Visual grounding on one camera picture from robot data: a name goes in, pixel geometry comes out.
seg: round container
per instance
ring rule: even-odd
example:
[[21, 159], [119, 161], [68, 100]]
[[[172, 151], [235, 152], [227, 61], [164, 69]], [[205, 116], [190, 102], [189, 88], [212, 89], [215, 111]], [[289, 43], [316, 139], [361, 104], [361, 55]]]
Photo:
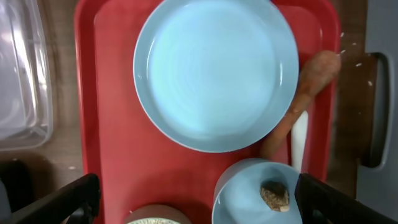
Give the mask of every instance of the round container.
[[152, 220], [163, 221], [159, 224], [192, 224], [180, 211], [166, 205], [147, 205], [133, 211], [126, 219], [126, 224], [157, 224]]
[[297, 86], [292, 31], [269, 1], [166, 0], [134, 52], [134, 82], [151, 121], [203, 152], [242, 149], [282, 119]]
[[[294, 191], [299, 173], [290, 166], [264, 159], [245, 159], [228, 168], [217, 182], [213, 224], [302, 223]], [[272, 211], [260, 196], [265, 181], [283, 183], [289, 191], [289, 211]]]

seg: brown wooden surface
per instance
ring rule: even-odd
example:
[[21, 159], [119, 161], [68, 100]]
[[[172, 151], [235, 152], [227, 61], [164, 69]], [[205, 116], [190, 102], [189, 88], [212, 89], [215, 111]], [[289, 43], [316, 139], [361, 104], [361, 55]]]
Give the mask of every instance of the brown wooden surface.
[[[357, 157], [370, 147], [376, 59], [364, 54], [365, 0], [331, 0], [343, 32], [343, 70], [338, 82], [336, 118], [328, 183], [354, 196]], [[24, 161], [38, 197], [83, 175], [76, 80], [73, 13], [77, 0], [38, 0], [49, 55], [55, 129], [37, 149], [0, 153], [1, 160]]]

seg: light blue bowl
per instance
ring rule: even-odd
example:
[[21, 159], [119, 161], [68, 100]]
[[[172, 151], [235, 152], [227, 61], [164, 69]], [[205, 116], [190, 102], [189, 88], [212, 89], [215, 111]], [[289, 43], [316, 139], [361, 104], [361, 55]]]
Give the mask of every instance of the light blue bowl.
[[[299, 173], [290, 166], [264, 159], [245, 159], [228, 168], [217, 182], [213, 224], [302, 223], [294, 196]], [[272, 211], [260, 196], [265, 181], [283, 183], [289, 191], [289, 211]]]
[[282, 119], [299, 58], [289, 25], [266, 0], [165, 0], [141, 30], [133, 70], [159, 130], [197, 151], [228, 152]]

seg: clear plastic container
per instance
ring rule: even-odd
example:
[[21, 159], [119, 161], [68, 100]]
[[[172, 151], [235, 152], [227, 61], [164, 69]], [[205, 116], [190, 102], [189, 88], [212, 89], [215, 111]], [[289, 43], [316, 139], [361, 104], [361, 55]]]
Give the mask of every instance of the clear plastic container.
[[53, 130], [47, 49], [36, 0], [0, 0], [0, 150], [36, 147]]

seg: white plastic utensil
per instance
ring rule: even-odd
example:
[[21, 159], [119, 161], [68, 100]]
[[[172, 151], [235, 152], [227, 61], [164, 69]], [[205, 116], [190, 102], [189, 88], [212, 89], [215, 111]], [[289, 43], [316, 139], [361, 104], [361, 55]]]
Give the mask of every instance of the white plastic utensil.
[[301, 172], [307, 139], [308, 113], [304, 111], [292, 128], [292, 166]]

